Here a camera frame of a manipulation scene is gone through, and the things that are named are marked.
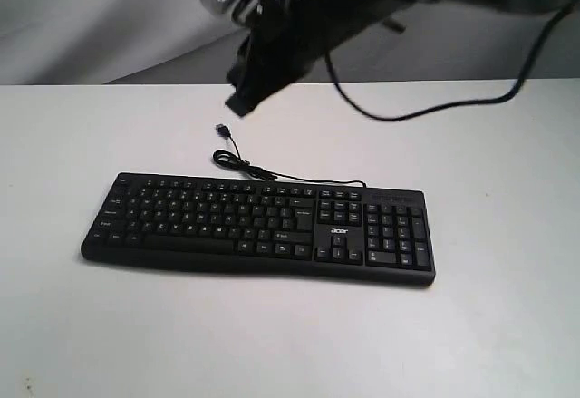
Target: space bar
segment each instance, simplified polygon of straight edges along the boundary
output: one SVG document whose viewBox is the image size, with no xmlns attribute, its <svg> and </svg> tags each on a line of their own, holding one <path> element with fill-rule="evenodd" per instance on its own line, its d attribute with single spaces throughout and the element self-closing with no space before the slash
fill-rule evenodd
<svg viewBox="0 0 580 398">
<path fill-rule="evenodd" d="M 231 255 L 234 253 L 234 242 L 221 239 L 148 235 L 143 239 L 143 246 L 156 250 L 187 251 L 190 253 L 213 253 L 219 255 Z"/>
</svg>

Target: table surface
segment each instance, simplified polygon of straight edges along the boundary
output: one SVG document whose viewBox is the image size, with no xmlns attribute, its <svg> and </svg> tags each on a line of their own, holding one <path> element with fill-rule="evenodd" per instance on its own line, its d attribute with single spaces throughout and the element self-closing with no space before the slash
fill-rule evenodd
<svg viewBox="0 0 580 398">
<path fill-rule="evenodd" d="M 508 82 L 346 85 L 383 114 Z M 3 397 L 576 397 L 580 80 L 402 124 L 296 85 L 241 121 L 228 87 L 0 87 Z M 428 289 L 107 267 L 79 253 L 121 171 L 258 165 L 424 191 Z"/>
</svg>

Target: black keyboard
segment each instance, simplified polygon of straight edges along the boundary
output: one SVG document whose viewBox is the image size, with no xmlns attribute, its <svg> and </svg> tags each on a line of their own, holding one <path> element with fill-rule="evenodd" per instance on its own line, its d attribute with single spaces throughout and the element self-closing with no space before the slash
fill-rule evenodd
<svg viewBox="0 0 580 398">
<path fill-rule="evenodd" d="M 423 286 L 435 278 L 418 191 L 121 173 L 81 250 L 135 267 Z"/>
</svg>

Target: black cable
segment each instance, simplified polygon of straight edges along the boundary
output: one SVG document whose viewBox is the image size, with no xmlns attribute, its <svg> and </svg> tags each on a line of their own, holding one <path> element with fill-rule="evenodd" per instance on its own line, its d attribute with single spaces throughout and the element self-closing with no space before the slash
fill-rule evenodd
<svg viewBox="0 0 580 398">
<path fill-rule="evenodd" d="M 244 160 L 242 155 L 239 152 L 239 148 L 237 147 L 236 141 L 232 137 L 232 134 L 227 126 L 223 124 L 219 124 L 216 126 L 217 134 L 225 138 L 226 140 L 231 140 L 236 148 L 236 153 L 232 153 L 231 151 L 227 150 L 216 150 L 214 152 L 214 162 L 220 168 L 225 170 L 232 170 L 238 171 L 241 173 L 245 173 L 251 178 L 258 179 L 258 180 L 269 180 L 274 181 L 278 178 L 285 178 L 285 179 L 292 179 L 292 180 L 300 180 L 302 182 L 309 182 L 309 183 L 332 183 L 335 185 L 351 185 L 354 183 L 358 183 L 362 185 L 364 188 L 367 188 L 366 183 L 362 180 L 348 180 L 348 181 L 341 181 L 341 180 L 312 180 L 312 179 L 305 179 L 305 178 L 297 178 L 295 176 L 289 176 L 287 174 L 276 173 L 275 171 L 265 170 L 262 167 L 257 167 L 256 165 L 252 165 L 249 161 Z"/>
<path fill-rule="evenodd" d="M 434 112 L 441 112 L 444 110 L 448 110 L 451 108 L 458 108 L 461 106 L 474 106 L 474 105 L 497 105 L 505 102 L 509 102 L 514 99 L 521 89 L 523 88 L 524 84 L 526 83 L 529 75 L 532 73 L 534 66 L 536 65 L 537 59 L 539 55 L 542 53 L 547 40 L 549 39 L 550 35 L 554 32 L 557 25 L 562 22 L 566 17 L 573 13 L 575 7 L 577 5 L 577 1 L 574 1 L 570 5 L 565 6 L 562 10 L 560 10 L 554 17 L 550 19 L 550 21 L 546 24 L 536 42 L 532 46 L 530 53 L 527 56 L 526 61 L 524 62 L 524 66 L 522 67 L 519 76 L 516 79 L 516 82 L 512 89 L 504 94 L 503 96 L 491 98 L 491 99 L 473 99 L 473 100 L 466 100 L 466 101 L 458 101 L 458 102 L 450 102 L 445 103 L 442 105 L 433 106 L 431 108 L 427 108 L 425 110 L 412 112 L 411 114 L 405 114 L 399 117 L 381 117 L 375 114 L 371 114 L 367 112 L 364 108 L 362 108 L 359 104 L 357 104 L 353 99 L 350 98 L 348 94 L 344 91 L 343 87 L 340 84 L 340 79 L 334 68 L 333 60 L 330 56 L 330 49 L 328 48 L 327 42 L 327 35 L 325 33 L 325 25 L 322 25 L 321 34 L 323 35 L 323 43 L 326 44 L 324 51 L 324 62 L 326 63 L 326 70 L 328 75 L 330 76 L 331 81 L 333 82 L 334 88 L 341 97 L 351 105 L 356 111 L 360 114 L 364 115 L 365 117 L 376 120 L 376 121 L 387 121 L 387 122 L 398 122 L 398 121 L 407 121 L 411 119 L 416 119 L 418 117 L 422 117 L 427 114 L 432 114 Z"/>
</svg>

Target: keyboard cable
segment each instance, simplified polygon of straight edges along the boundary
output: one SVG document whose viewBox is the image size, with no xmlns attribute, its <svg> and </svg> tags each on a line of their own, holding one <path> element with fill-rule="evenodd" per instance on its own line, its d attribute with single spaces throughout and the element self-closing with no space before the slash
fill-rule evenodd
<svg viewBox="0 0 580 398">
<path fill-rule="evenodd" d="M 229 130 L 228 126 L 223 124 L 219 124 L 216 126 L 217 135 L 221 138 L 226 140 L 232 141 L 234 144 L 234 148 L 236 149 L 236 154 L 232 153 L 231 151 L 227 150 L 216 150 L 214 152 L 214 163 L 224 170 L 230 171 L 237 171 L 240 173 L 245 173 L 247 176 L 253 179 L 258 180 L 266 180 L 266 181 L 274 181 L 278 178 L 285 178 L 291 180 L 300 180 L 302 182 L 308 183 L 328 183 L 334 185 L 353 185 L 359 184 L 363 188 L 367 188 L 367 185 L 362 180 L 313 180 L 313 179 L 305 179 L 305 178 L 298 178 L 296 176 L 290 176 L 287 174 L 276 173 L 275 171 L 265 170 L 262 167 L 258 167 L 256 165 L 252 165 L 248 160 L 244 160 L 242 155 L 239 152 L 239 148 L 237 147 L 236 141 L 234 137 L 232 137 L 232 133 Z"/>
</svg>

